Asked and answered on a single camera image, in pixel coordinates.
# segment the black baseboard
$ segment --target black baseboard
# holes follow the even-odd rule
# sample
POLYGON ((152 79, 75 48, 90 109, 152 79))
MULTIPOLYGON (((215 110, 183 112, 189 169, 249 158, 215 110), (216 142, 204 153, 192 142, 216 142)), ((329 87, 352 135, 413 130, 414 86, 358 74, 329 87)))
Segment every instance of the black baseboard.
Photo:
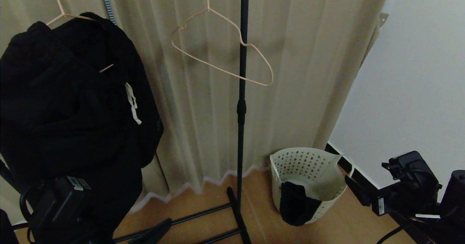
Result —
MULTIPOLYGON (((327 151, 329 153, 333 154, 340 154, 335 150, 331 145, 326 144, 326 147, 324 148, 324 151, 327 151)), ((342 158, 339 160, 337 163, 344 171, 349 173, 352 170, 352 165, 347 161, 346 159, 342 158)), ((357 169, 355 169, 352 178, 360 184, 360 186, 364 187, 367 190, 376 190, 377 188, 365 177, 363 176, 357 169)), ((404 224, 407 220, 404 219, 402 216, 399 214, 390 214, 390 216, 399 224, 402 225, 404 224)), ((423 234, 420 229, 418 229, 415 225, 411 225, 406 227, 405 232, 417 243, 417 244, 431 244, 432 241, 430 238, 428 238, 425 234, 423 234)))

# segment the brown floor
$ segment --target brown floor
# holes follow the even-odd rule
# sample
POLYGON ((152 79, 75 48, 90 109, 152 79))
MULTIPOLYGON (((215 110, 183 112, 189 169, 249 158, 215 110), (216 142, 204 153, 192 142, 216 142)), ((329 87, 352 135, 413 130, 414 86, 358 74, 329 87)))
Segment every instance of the brown floor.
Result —
MULTIPOLYGON (((188 189, 164 204, 151 201, 139 212, 128 214, 115 231, 115 237, 149 228, 167 217, 178 219, 192 213, 228 202, 226 188, 235 190, 235 177, 226 178, 222 186, 207 183, 203 194, 188 189)), ((329 211, 317 222, 300 227, 286 224, 273 205, 271 174, 253 171, 244 179, 242 216, 254 244, 375 244, 398 225, 389 216, 376 216, 369 207, 362 206, 347 189, 329 211)), ((197 243, 224 231, 236 228, 233 212, 224 209, 198 219, 173 226, 160 243, 197 243)), ((220 244, 242 243, 236 235, 220 244)), ((404 232, 391 237, 385 244, 414 244, 404 232)))

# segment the clothes hanger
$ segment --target clothes hanger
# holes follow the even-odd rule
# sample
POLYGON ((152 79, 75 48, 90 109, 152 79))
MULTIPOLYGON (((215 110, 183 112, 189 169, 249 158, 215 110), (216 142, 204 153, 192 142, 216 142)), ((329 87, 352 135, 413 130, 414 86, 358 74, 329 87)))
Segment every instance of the clothes hanger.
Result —
MULTIPOLYGON (((90 18, 90 17, 76 16, 76 15, 68 14, 68 13, 66 13, 65 10, 63 9, 63 6, 61 5, 60 0, 57 0, 57 2, 58 2, 58 7, 60 8, 61 14, 60 14, 58 17, 56 17, 56 18, 50 20, 50 21, 46 24, 47 26, 50 26, 51 24, 53 24, 53 23, 56 22, 57 20, 61 19, 62 17, 77 17, 78 19, 87 19, 87 20, 92 20, 92 21, 95 21, 95 22, 100 23, 99 21, 97 21, 97 20, 95 20, 95 19, 92 19, 92 18, 90 18)), ((111 64, 111 65, 109 65, 108 67, 104 68, 103 70, 100 70, 99 72, 102 73, 102 72, 104 72, 105 70, 107 70, 107 69, 109 69, 110 67, 112 67, 113 65, 114 65, 114 64, 111 64)))
POLYGON ((269 64, 269 62, 266 60, 266 58, 263 56, 262 52, 260 52, 260 50, 259 50, 254 44, 246 44, 246 43, 244 43, 244 42, 242 41, 242 34, 240 33, 239 27, 238 27, 236 24, 234 24, 234 22, 232 22, 231 20, 229 20, 227 17, 224 17, 223 15, 221 15, 221 14, 219 14, 218 12, 214 11, 213 9, 211 9, 211 8, 210 8, 210 0, 206 0, 206 4, 207 4, 207 8, 204 9, 204 10, 202 10, 202 11, 200 11, 200 12, 198 12, 198 13, 196 13, 196 14, 194 14, 194 15, 192 15, 191 17, 189 17, 189 19, 187 19, 187 20, 184 22, 184 27, 178 26, 178 27, 176 27, 176 28, 174 29, 173 33, 171 34, 171 44, 173 45, 173 47, 175 47, 177 50, 181 51, 181 52, 184 53, 185 55, 188 55, 189 57, 191 57, 191 58, 193 58, 193 59, 195 59, 195 60, 197 60, 197 61, 199 61, 199 62, 202 62, 202 63, 204 63, 204 64, 207 64, 207 65, 209 65, 209 66, 211 66, 211 67, 213 67, 213 68, 216 68, 217 70, 221 70, 222 72, 227 73, 227 74, 229 74, 229 75, 231 75, 231 76, 234 76, 234 77, 236 77, 236 78, 239 78, 239 79, 242 79, 242 80, 246 80, 246 81, 249 81, 249 82, 258 84, 258 85, 263 85, 263 86, 269 86, 269 85, 271 85, 271 84, 273 83, 273 81, 274 81, 273 69, 272 69, 271 65, 269 64), (215 66, 215 65, 212 65, 212 64, 210 64, 210 63, 208 63, 208 62, 206 62, 206 61, 204 61, 204 60, 201 60, 201 59, 198 59, 198 58, 194 57, 193 55, 191 55, 191 54, 189 54, 189 53, 183 51, 181 48, 177 47, 177 46, 174 44, 173 35, 178 31, 178 29, 186 30, 186 29, 187 29, 187 23, 189 22, 189 20, 191 20, 191 19, 193 19, 194 17, 197 17, 197 16, 199 16, 199 15, 205 13, 205 12, 213 12, 213 14, 218 15, 220 18, 226 20, 226 21, 229 22, 231 25, 233 25, 234 28, 237 30, 237 32, 239 32, 239 41, 240 41, 240 44, 243 45, 243 46, 246 46, 246 47, 253 47, 253 48, 258 52, 258 54, 260 55, 260 57, 265 61, 266 65, 267 65, 268 68, 270 69, 270 74, 271 74, 271 81, 270 81, 270 83, 265 84, 265 83, 261 83, 261 82, 255 81, 255 80, 250 80, 250 79, 248 79, 248 78, 244 78, 244 77, 241 77, 241 76, 236 75, 236 74, 234 74, 234 73, 231 73, 231 72, 229 72, 229 71, 223 70, 223 69, 221 69, 221 68, 219 68, 219 67, 217 67, 217 66, 215 66))

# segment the laundry basket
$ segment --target laundry basket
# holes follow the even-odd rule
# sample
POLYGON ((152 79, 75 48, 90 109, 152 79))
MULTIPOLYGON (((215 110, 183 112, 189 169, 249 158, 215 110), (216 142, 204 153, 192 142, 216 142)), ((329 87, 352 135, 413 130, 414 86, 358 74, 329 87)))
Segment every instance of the laundry basket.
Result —
POLYGON ((321 201, 312 218, 305 224, 321 218, 347 188, 344 176, 337 166, 341 158, 347 159, 352 164, 352 161, 345 156, 316 148, 286 148, 271 155, 272 194, 278 211, 281 184, 289 181, 304 186, 307 197, 321 201))

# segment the white wall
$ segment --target white wall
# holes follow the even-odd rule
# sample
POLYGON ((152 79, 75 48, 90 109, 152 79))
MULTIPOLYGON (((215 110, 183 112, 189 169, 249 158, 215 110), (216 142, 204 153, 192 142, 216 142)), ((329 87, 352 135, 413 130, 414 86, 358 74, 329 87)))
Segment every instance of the white wall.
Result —
POLYGON ((412 150, 446 186, 465 169, 465 0, 388 0, 386 9, 330 144, 379 188, 393 183, 381 162, 412 150))

